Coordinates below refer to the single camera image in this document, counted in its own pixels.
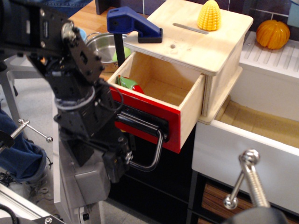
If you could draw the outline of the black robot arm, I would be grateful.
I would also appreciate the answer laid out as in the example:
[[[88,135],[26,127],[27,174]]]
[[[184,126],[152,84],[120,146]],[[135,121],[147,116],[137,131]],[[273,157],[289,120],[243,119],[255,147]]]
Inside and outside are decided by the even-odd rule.
[[[113,183],[129,169],[131,150],[115,126],[120,107],[100,74],[103,65],[67,16],[39,3],[0,3],[0,54],[26,56],[50,85],[58,109],[59,137],[83,166],[95,150],[102,152]]]

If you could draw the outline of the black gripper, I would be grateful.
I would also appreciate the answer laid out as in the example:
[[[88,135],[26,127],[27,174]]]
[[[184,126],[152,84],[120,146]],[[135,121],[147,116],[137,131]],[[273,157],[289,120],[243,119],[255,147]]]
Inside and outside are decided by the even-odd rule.
[[[87,88],[82,98],[55,98],[59,136],[67,151],[82,167],[94,154],[103,153],[111,183],[118,183],[129,170],[133,154],[128,139],[115,126],[116,113],[110,86],[103,79]]]

